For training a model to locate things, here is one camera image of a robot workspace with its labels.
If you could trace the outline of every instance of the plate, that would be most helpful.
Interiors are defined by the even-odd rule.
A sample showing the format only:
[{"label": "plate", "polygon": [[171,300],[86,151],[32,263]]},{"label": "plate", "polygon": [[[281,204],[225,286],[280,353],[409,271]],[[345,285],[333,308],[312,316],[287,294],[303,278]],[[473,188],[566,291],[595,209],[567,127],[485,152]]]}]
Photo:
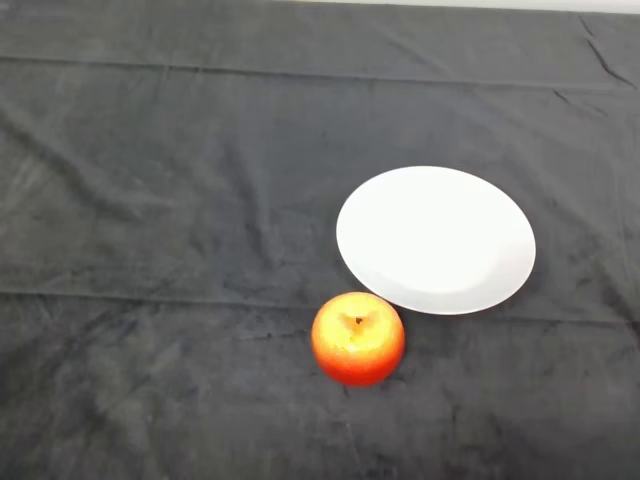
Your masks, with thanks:
[{"label": "plate", "polygon": [[347,267],[411,310],[455,315],[503,302],[525,283],[536,242],[520,207],[474,175],[407,167],[368,180],[336,228]]}]

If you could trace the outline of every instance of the empty plate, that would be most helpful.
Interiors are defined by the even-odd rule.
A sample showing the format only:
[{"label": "empty plate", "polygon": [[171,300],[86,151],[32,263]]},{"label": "empty plate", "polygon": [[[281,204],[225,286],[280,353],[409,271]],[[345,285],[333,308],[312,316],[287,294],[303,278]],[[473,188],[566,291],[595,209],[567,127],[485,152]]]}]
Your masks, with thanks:
[{"label": "empty plate", "polygon": [[426,313],[470,313],[513,295],[536,256],[531,225],[502,190],[474,175],[408,167],[368,180],[337,225],[347,267],[368,289]]}]

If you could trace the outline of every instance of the apple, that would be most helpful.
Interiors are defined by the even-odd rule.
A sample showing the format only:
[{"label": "apple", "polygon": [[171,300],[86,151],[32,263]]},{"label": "apple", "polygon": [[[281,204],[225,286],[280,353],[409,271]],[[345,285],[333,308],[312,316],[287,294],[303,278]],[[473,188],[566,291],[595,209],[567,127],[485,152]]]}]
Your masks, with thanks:
[{"label": "apple", "polygon": [[381,382],[404,353],[404,327],[386,301],[363,292],[338,295],[318,311],[311,329],[313,354],[332,379],[349,386]]}]

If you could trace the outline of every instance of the white wall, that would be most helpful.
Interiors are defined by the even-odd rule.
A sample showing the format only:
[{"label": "white wall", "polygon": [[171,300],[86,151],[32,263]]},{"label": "white wall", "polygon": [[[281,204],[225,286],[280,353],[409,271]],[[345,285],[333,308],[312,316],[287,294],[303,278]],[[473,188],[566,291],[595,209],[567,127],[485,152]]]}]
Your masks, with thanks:
[{"label": "white wall", "polygon": [[640,14],[640,0],[293,0]]}]

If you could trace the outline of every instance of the white plate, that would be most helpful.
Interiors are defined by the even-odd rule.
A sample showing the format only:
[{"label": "white plate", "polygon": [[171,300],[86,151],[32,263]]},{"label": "white plate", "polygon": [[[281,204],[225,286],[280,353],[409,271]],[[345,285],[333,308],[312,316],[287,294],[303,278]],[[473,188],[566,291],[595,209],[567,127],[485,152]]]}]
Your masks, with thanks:
[{"label": "white plate", "polygon": [[337,226],[347,267],[368,289],[419,312],[492,307],[529,277],[531,225],[502,190],[474,175],[408,167],[368,180]]}]

